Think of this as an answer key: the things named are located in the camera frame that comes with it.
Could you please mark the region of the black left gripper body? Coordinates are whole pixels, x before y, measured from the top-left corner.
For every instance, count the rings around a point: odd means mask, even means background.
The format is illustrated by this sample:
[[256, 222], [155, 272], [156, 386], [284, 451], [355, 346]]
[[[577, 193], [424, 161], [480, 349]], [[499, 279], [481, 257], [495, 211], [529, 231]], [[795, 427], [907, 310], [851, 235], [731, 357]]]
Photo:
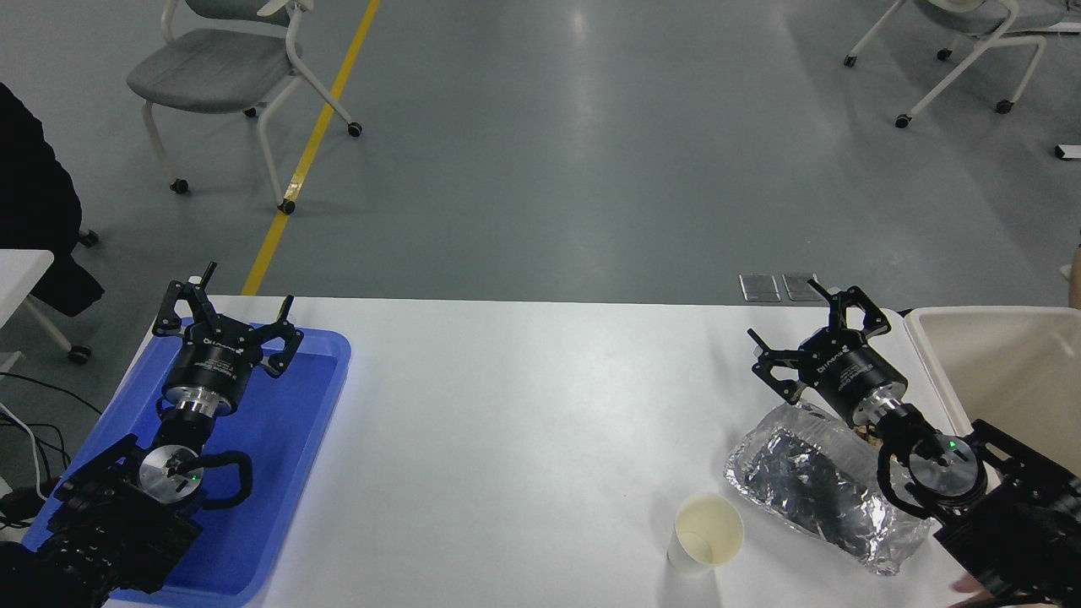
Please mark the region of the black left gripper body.
[[182, 389], [209, 389], [223, 399], [240, 399], [246, 392], [262, 351], [251, 342], [254, 327], [223, 323], [216, 334], [208, 323], [189, 323], [182, 332], [181, 351], [166, 374], [166, 399]]

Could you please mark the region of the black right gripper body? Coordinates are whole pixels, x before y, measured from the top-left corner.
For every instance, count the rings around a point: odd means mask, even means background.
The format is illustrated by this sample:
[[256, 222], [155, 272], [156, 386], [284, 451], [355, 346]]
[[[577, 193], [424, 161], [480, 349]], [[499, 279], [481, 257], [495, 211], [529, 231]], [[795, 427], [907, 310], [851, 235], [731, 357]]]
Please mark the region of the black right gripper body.
[[907, 392], [907, 378], [853, 328], [822, 328], [800, 351], [811, 355], [800, 380], [848, 423], [876, 423]]

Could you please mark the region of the person's hand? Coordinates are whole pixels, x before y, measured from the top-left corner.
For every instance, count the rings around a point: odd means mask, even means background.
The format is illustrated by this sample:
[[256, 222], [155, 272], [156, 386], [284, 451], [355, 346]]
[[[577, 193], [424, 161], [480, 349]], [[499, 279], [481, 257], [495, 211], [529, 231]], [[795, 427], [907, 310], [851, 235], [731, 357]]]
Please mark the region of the person's hand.
[[980, 581], [976, 580], [976, 578], [972, 578], [971, 576], [958, 578], [958, 580], [950, 585], [950, 589], [955, 593], [965, 596], [962, 600], [951, 604], [950, 607], [1007, 607], [1007, 605], [1015, 604], [1015, 602], [1010, 600], [1010, 598], [997, 598], [988, 591], [988, 589], [985, 589], [985, 586], [980, 584]]

